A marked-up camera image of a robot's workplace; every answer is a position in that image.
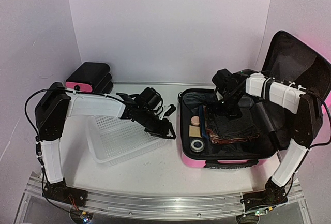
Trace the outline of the pink hard-shell suitcase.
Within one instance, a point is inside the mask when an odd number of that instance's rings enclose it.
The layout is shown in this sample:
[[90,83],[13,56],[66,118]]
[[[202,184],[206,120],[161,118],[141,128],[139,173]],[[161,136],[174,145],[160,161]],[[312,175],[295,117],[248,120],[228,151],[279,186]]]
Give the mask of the pink hard-shell suitcase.
[[[308,45],[285,32],[277,32],[270,43],[261,72],[267,77],[280,81],[290,81],[304,88],[317,92],[326,102],[330,93],[330,62]],[[214,89],[191,88],[182,92],[178,99],[180,104],[180,137],[182,141],[182,160],[185,165],[193,168],[237,169],[258,165],[272,157],[278,151],[285,151],[289,138],[281,132],[284,118],[274,124],[264,124],[259,113],[267,113],[271,106],[266,103],[255,107],[256,99],[243,95],[239,102],[240,109],[249,109],[260,136],[250,142],[228,145],[213,145],[200,137],[189,136],[190,120],[193,116],[182,103],[182,96],[190,92],[211,92]],[[190,149],[193,139],[202,139],[205,148],[200,153]]]

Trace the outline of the blue folded item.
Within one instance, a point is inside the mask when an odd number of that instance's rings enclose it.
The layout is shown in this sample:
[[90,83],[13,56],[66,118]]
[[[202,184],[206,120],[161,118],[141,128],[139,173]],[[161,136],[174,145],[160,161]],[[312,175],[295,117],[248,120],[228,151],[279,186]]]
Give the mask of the blue folded item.
[[204,117],[204,106],[200,105],[198,108],[199,120],[200,120],[200,131],[202,138],[208,140],[208,135],[206,134],[205,128],[205,117]]

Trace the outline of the round pink compact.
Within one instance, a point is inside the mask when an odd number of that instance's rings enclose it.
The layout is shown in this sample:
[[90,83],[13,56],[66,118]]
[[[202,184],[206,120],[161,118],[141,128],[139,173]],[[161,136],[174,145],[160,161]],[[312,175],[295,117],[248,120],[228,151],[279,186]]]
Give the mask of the round pink compact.
[[200,118],[199,116],[193,116],[190,120],[192,126],[199,126],[200,125]]

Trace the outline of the round black tin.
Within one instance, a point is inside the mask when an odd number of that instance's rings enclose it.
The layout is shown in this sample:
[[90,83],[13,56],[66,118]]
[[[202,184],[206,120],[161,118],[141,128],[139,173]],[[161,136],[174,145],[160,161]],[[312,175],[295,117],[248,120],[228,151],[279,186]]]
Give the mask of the round black tin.
[[200,153],[204,150],[205,144],[202,139],[193,139],[190,142],[190,149],[195,153]]

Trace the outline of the dark blue jeans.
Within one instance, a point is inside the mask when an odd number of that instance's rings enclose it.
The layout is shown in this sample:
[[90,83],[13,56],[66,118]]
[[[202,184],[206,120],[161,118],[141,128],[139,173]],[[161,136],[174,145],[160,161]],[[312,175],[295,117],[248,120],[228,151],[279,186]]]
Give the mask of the dark blue jeans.
[[192,114],[197,114],[199,106],[217,102],[217,97],[211,92],[190,92],[182,96],[182,103]]

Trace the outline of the small green circuit board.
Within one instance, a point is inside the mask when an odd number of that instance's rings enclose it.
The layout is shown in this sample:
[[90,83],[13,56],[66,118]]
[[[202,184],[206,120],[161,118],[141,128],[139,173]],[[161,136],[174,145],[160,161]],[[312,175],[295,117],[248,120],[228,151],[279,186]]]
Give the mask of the small green circuit board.
[[90,216],[87,212],[82,211],[79,214],[79,217],[82,219],[83,223],[90,223],[90,221],[92,220],[92,216]]

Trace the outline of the black pink drawer organizer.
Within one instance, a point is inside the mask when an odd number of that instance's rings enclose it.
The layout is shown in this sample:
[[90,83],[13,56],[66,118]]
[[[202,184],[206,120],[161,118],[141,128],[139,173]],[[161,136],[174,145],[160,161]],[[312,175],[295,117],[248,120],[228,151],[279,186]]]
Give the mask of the black pink drawer organizer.
[[111,67],[106,63],[84,62],[65,82],[65,87],[87,93],[107,93],[113,89]]

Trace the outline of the black dotted garment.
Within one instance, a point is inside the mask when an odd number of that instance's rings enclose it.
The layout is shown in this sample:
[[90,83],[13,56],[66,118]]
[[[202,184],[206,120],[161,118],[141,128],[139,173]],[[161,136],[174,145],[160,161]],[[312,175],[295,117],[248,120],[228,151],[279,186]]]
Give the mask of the black dotted garment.
[[211,111],[205,111],[206,129],[209,128],[222,138],[241,137],[259,133],[249,109],[241,109],[242,116],[229,120],[226,116],[216,116]]

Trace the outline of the white plastic mesh basket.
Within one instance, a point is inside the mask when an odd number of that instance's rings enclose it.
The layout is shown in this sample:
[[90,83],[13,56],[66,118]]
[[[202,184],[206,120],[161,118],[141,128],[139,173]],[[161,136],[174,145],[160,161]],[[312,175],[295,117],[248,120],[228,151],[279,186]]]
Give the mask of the white plastic mesh basket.
[[151,152],[167,143],[151,136],[136,122],[90,116],[85,122],[89,151],[96,163],[113,166]]

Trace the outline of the red brown patterned garment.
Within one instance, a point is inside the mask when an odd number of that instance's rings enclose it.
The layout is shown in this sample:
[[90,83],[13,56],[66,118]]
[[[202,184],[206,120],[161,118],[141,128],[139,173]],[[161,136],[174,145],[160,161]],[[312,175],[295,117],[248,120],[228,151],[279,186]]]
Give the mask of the red brown patterned garment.
[[234,138],[222,138],[220,135],[216,134],[211,129],[207,128],[206,134],[209,137],[211,144],[213,145],[228,145],[233,143],[245,143],[257,139],[260,134],[255,133],[252,135],[243,135],[241,137],[237,136]]

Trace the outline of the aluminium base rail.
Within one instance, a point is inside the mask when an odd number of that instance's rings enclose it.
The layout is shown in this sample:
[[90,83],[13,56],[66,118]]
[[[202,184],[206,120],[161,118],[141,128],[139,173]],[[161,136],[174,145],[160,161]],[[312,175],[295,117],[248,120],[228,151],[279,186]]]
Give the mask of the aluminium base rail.
[[76,189],[74,201],[44,198],[45,183],[32,173],[24,189],[14,223],[90,223],[134,220],[141,223],[311,223],[301,185],[295,181],[287,202],[261,211],[246,211],[243,193],[206,196],[148,196]]

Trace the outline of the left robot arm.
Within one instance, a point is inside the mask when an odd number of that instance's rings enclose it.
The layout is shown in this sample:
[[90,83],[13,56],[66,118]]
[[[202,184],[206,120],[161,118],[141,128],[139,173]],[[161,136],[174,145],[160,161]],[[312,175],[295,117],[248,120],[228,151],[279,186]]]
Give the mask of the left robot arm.
[[65,88],[55,82],[28,97],[29,103],[42,94],[37,103],[33,122],[26,119],[36,133],[35,151],[43,176],[42,195],[50,202],[70,204],[79,208],[86,204],[87,191],[69,187],[66,183],[60,152],[60,141],[67,119],[76,116],[106,116],[118,120],[130,120],[140,124],[146,133],[162,139],[176,138],[168,117],[176,110],[171,104],[164,107],[161,95],[147,87],[139,94],[83,92]]

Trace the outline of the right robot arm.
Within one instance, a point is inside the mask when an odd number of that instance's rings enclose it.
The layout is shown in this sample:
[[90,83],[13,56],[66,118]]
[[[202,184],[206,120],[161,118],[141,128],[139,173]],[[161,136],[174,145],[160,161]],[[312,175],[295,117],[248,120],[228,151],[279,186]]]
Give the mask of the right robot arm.
[[253,117],[244,116],[239,107],[243,95],[256,99],[255,107],[267,104],[271,109],[259,113],[264,124],[274,124],[284,118],[281,132],[289,138],[286,154],[276,171],[268,179],[265,189],[243,195],[245,210],[261,211],[287,202],[287,184],[292,184],[323,124],[324,99],[308,88],[290,81],[267,77],[261,72],[242,70],[230,73],[227,69],[216,72],[215,101],[206,107],[206,133],[213,144],[228,145],[247,142],[260,136]]

